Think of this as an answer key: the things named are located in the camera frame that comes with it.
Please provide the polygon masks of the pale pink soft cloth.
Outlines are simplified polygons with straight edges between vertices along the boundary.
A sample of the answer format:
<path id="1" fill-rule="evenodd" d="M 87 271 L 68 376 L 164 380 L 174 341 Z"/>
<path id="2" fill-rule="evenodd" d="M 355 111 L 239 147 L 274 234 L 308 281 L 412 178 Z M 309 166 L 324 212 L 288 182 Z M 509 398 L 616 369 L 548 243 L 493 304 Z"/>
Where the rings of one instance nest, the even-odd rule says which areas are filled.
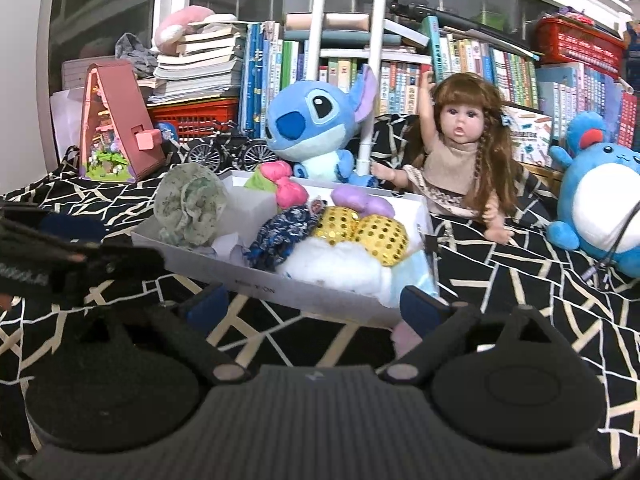
<path id="1" fill-rule="evenodd" d="M 392 340 L 397 359 L 405 356 L 422 342 L 422 337 L 418 335 L 405 321 L 400 322 L 394 327 L 390 339 Z"/>

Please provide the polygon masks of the light blue packaged cloth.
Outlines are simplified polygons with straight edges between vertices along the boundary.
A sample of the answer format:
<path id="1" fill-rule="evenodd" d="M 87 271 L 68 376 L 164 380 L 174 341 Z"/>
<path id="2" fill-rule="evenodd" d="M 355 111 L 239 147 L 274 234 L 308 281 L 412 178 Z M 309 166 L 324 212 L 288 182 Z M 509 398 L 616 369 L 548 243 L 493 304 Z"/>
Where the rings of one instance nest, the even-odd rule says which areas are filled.
<path id="1" fill-rule="evenodd" d="M 414 286 L 433 297 L 439 296 L 437 280 L 424 250 L 414 252 L 390 268 L 390 296 L 386 307 L 397 309 L 400 295 L 407 286 Z"/>

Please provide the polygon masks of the navy floral fabric pouch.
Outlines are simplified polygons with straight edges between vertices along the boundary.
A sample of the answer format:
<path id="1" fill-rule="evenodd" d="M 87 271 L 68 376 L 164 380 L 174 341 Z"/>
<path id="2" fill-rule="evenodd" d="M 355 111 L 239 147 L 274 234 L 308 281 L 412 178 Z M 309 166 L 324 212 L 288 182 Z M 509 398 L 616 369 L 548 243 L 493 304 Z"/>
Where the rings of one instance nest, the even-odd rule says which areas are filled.
<path id="1" fill-rule="evenodd" d="M 272 271 L 284 263 L 295 246 L 306 240 L 318 226 L 326 203 L 313 200 L 309 204 L 288 207 L 265 222 L 244 258 L 251 268 Z"/>

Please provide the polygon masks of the pale green fabric hat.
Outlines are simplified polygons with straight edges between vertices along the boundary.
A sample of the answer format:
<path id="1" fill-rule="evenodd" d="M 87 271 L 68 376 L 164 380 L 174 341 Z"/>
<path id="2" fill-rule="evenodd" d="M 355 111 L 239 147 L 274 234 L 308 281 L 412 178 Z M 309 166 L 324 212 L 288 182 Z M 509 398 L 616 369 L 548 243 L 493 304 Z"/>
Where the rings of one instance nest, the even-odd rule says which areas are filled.
<path id="1" fill-rule="evenodd" d="M 153 212 L 160 239 L 175 246 L 209 245 L 228 204 L 228 191 L 216 174 L 197 162 L 185 162 L 164 175 Z"/>

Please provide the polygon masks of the purple fluffy plush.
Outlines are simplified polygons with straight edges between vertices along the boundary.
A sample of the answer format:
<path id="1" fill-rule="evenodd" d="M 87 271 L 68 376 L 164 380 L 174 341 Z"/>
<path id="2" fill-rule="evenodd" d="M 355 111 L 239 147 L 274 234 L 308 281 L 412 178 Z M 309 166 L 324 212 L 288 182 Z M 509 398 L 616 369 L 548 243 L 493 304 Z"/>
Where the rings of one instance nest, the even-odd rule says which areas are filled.
<path id="1" fill-rule="evenodd" d="M 341 184 L 332 191 L 331 200 L 335 206 L 356 211 L 360 218 L 366 218 L 371 214 L 391 219 L 395 217 L 395 209 L 385 198 L 371 195 L 360 186 Z"/>

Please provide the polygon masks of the green pink scrunchie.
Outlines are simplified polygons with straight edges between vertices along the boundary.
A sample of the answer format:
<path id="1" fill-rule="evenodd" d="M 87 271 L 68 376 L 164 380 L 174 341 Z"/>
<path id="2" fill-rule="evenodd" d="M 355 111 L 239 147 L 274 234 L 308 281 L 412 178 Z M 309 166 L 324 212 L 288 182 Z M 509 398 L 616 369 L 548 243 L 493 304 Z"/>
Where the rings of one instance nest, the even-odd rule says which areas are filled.
<path id="1" fill-rule="evenodd" d="M 291 166 L 283 160 L 263 162 L 257 166 L 244 186 L 272 193 L 280 210 L 303 206 L 307 203 L 308 192 L 292 180 L 292 175 Z"/>

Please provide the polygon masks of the black white patterned blanket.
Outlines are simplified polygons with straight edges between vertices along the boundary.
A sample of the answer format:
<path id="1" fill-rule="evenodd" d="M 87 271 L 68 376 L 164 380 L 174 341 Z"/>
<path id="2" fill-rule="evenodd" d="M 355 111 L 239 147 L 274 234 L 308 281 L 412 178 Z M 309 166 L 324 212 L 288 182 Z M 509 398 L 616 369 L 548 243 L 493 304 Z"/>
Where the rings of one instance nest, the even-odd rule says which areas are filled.
<path id="1" fill-rule="evenodd" d="M 41 180 L 9 192 L 9 199 L 63 214 L 100 220 L 111 242 L 128 242 L 152 212 L 160 175 L 134 184 L 93 183 L 66 162 Z M 639 284 L 614 270 L 590 282 L 590 258 L 553 247 L 544 227 L 555 212 L 550 192 L 533 174 L 516 182 L 518 211 L 509 244 L 494 245 L 480 228 L 437 217 L 440 294 L 497 314 L 530 304 L 558 329 L 594 370 L 605 392 L 605 413 L 593 440 L 614 467 L 639 453 Z M 201 290 L 199 282 L 169 272 L 149 281 L 105 282 L 77 308 L 17 302 L 1 317 L 1 434 L 13 453 L 32 448 L 23 394 L 36 364 L 58 350 L 76 322 L 103 306 L 178 304 Z M 381 367 L 393 357 L 390 332 L 320 318 L 253 297 L 232 300 L 213 343 L 241 365 Z"/>

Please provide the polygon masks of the white plush with gold sequins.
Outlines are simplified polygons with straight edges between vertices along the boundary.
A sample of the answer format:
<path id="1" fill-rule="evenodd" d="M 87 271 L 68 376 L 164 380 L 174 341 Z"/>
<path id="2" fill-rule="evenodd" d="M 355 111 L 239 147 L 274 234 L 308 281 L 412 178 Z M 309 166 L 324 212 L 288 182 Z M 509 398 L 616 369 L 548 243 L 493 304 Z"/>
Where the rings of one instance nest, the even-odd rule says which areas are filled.
<path id="1" fill-rule="evenodd" d="M 392 269 L 408 257 L 410 248 L 409 234 L 401 222 L 329 206 L 311 234 L 276 266 L 276 273 L 385 302 L 392 292 Z"/>

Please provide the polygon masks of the pink toy house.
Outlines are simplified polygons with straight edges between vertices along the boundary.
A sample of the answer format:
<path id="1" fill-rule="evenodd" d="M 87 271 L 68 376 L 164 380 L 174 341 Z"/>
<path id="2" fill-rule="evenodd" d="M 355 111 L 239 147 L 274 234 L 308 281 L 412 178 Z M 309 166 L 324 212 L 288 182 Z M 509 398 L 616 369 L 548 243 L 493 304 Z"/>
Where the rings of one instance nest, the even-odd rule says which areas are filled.
<path id="1" fill-rule="evenodd" d="M 124 60 L 89 65 L 80 124 L 79 174 L 94 182 L 138 182 L 165 165 L 134 66 Z"/>

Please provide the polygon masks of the white shallow cardboard box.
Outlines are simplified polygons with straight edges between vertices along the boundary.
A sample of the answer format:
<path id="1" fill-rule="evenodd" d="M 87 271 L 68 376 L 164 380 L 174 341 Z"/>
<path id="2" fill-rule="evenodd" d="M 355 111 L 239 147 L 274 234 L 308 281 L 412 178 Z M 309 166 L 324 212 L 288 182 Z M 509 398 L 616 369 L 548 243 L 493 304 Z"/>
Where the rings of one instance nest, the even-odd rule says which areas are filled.
<path id="1" fill-rule="evenodd" d="M 249 176 L 246 171 L 227 170 L 220 178 L 228 190 L 233 190 L 244 184 Z M 311 197 L 319 197 L 328 204 L 331 203 L 331 191 L 337 187 L 332 182 L 293 180 L 303 185 Z M 399 221 L 409 231 L 413 229 L 410 233 L 410 242 L 414 244 L 411 249 L 423 249 L 422 236 L 433 234 L 433 222 L 424 198 L 414 194 L 393 196 L 392 192 L 380 188 L 364 190 L 388 200 L 395 208 Z M 241 295 L 337 320 L 376 327 L 393 327 L 401 320 L 399 304 L 386 306 L 385 302 L 363 292 L 338 290 L 325 284 L 296 281 L 276 272 L 236 266 L 195 249 L 166 244 L 160 240 L 159 232 L 157 218 L 150 217 L 134 228 L 131 238 L 136 246 L 157 249 L 164 256 L 169 272 L 205 283 L 218 281 Z"/>

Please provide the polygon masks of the brown haired baby doll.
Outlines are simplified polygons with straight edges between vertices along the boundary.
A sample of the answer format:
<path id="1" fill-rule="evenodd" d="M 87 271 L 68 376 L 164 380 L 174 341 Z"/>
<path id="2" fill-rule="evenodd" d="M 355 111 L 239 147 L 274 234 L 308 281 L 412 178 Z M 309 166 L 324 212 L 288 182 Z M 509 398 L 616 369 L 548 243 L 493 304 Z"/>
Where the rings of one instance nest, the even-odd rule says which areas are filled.
<path id="1" fill-rule="evenodd" d="M 423 195 L 435 214 L 480 222 L 485 238 L 509 243 L 506 218 L 516 206 L 516 165 L 500 91 L 472 73 L 453 74 L 440 84 L 424 73 L 413 131 L 410 164 L 392 169 L 371 162 L 371 174 Z"/>

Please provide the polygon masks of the miniature black bicycle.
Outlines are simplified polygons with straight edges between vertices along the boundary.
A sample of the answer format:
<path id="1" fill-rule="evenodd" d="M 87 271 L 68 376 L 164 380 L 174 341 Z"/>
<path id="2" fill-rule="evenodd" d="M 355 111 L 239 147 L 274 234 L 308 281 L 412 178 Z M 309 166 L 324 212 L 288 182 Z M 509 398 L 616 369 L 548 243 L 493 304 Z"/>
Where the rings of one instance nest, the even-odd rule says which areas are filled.
<path id="1" fill-rule="evenodd" d="M 200 136 L 190 140 L 188 147 L 186 161 L 197 162 L 215 174 L 227 169 L 252 172 L 263 162 L 275 162 L 278 159 L 265 140 L 236 132 Z"/>

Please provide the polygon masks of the red plastic basket left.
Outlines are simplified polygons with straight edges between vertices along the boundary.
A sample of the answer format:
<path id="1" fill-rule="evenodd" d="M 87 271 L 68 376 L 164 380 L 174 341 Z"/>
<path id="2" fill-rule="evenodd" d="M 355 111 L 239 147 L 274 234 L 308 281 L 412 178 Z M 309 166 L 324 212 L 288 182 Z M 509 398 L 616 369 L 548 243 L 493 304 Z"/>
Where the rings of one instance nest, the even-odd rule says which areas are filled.
<path id="1" fill-rule="evenodd" d="M 238 98 L 215 98 L 149 105 L 148 112 L 164 139 L 180 140 L 233 132 L 238 107 Z"/>

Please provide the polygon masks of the red plastic basket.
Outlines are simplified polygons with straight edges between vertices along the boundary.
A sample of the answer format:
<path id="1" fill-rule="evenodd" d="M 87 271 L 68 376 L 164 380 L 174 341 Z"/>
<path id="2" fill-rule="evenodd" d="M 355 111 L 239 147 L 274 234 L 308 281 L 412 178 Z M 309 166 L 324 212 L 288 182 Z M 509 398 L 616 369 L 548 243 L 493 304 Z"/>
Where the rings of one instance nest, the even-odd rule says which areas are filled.
<path id="1" fill-rule="evenodd" d="M 238 98 L 215 98 L 149 105 L 148 112 L 164 139 L 180 140 L 233 132 L 238 107 Z"/>
<path id="2" fill-rule="evenodd" d="M 614 78 L 620 76 L 623 41 L 583 22 L 545 16 L 537 22 L 533 44 L 542 64 L 579 62 Z"/>

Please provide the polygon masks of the blue round plush toy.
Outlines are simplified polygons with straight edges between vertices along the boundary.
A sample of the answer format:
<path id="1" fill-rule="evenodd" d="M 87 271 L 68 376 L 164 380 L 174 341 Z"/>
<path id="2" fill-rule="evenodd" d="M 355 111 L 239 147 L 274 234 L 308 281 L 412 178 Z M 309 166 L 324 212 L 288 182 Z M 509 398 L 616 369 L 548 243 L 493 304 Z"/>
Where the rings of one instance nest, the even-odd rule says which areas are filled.
<path id="1" fill-rule="evenodd" d="M 639 276 L 639 154 L 605 140 L 604 119 L 595 112 L 576 115 L 565 144 L 550 156 L 563 169 L 556 219 L 547 228 L 554 246 L 581 249 L 602 266 Z"/>

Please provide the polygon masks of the grey crumpled cloth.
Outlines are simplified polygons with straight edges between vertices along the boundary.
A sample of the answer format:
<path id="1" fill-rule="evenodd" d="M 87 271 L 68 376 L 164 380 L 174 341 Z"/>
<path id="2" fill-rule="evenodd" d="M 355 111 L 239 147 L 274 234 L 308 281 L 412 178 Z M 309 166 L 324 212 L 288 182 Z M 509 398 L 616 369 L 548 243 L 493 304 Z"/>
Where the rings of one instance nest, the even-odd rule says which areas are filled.
<path id="1" fill-rule="evenodd" d="M 152 77 L 157 68 L 157 53 L 131 32 L 125 32 L 115 42 L 114 55 L 118 60 L 128 61 L 139 79 Z"/>

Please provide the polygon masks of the stack of white books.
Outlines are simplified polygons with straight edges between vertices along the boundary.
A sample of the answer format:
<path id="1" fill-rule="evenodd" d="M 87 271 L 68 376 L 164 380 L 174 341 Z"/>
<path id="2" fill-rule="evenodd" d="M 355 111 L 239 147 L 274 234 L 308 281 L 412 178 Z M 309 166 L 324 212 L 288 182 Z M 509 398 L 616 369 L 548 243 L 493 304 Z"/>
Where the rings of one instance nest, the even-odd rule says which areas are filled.
<path id="1" fill-rule="evenodd" d="M 157 55 L 153 105 L 236 96 L 242 82 L 247 24 L 195 22 Z"/>

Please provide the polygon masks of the blue Stitch plush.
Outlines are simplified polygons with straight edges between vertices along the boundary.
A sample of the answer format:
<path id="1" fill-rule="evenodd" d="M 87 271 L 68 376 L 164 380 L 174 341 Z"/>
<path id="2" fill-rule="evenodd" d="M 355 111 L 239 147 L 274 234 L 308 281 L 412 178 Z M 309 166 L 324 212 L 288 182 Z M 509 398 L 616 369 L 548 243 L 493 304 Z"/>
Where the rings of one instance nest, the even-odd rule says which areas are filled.
<path id="1" fill-rule="evenodd" d="M 358 174 L 347 144 L 371 115 L 375 97 L 376 79 L 367 65 L 347 92 L 325 81 L 296 81 L 268 106 L 268 148 L 293 165 L 296 178 L 374 188 L 376 177 Z"/>

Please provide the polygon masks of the pink mushroom plush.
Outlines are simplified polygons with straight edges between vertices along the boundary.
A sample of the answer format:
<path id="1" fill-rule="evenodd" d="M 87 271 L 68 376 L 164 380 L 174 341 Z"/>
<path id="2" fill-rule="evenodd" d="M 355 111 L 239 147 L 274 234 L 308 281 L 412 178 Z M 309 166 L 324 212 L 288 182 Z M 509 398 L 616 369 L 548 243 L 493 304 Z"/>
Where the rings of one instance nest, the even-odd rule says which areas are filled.
<path id="1" fill-rule="evenodd" d="M 171 13 L 160 22 L 154 32 L 154 44 L 157 51 L 164 55 L 175 55 L 181 38 L 190 34 L 192 24 L 204 21 L 214 11 L 205 6 L 186 6 Z"/>

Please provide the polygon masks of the row of upright books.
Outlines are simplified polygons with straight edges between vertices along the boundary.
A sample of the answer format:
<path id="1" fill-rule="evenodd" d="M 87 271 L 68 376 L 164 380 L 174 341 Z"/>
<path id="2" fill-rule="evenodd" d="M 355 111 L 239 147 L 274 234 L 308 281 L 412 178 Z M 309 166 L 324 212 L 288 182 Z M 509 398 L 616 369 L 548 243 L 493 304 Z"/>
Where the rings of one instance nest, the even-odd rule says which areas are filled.
<path id="1" fill-rule="evenodd" d="M 385 20 L 389 40 L 400 44 L 383 46 L 378 90 L 378 116 L 416 114 L 419 74 L 433 71 L 439 84 L 457 73 L 472 73 L 501 92 L 513 117 L 516 156 L 530 164 L 550 164 L 546 159 L 551 143 L 564 144 L 570 121 L 582 112 L 595 112 L 605 122 L 605 140 L 639 149 L 636 126 L 639 93 L 626 85 L 625 77 L 614 78 L 579 62 L 542 64 L 541 54 L 510 44 L 468 24 L 446 25 L 445 15 L 427 15 L 420 30 L 401 32 L 400 24 Z M 267 107 L 281 90 L 305 80 L 309 41 L 303 34 L 282 32 L 281 24 L 250 24 L 243 67 L 239 127 L 248 136 L 267 134 Z M 347 92 L 358 72 L 369 62 L 370 49 L 340 48 L 346 32 L 326 29 L 326 46 L 320 49 L 318 81 Z"/>

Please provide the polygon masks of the red plastic basket right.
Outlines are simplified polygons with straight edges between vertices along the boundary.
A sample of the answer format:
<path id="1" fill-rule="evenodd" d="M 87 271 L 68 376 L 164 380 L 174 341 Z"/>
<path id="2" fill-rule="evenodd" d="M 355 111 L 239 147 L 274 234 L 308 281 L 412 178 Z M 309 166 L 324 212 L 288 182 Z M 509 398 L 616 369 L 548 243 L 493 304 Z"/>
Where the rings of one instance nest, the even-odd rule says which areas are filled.
<path id="1" fill-rule="evenodd" d="M 545 16 L 537 22 L 533 44 L 542 64 L 579 62 L 614 78 L 620 76 L 623 41 L 583 22 Z"/>

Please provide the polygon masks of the blue cardboard box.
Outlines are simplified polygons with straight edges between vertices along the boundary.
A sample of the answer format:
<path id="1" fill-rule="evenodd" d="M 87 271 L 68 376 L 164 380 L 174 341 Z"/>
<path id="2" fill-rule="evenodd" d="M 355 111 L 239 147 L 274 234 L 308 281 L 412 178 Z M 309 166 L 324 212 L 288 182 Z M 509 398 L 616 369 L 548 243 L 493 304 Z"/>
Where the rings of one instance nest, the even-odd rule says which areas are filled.
<path id="1" fill-rule="evenodd" d="M 632 20 L 626 24 L 626 30 L 623 34 L 625 44 L 625 70 L 626 81 L 633 87 L 639 85 L 639 63 L 640 63 L 640 46 L 639 46 L 639 21 Z"/>

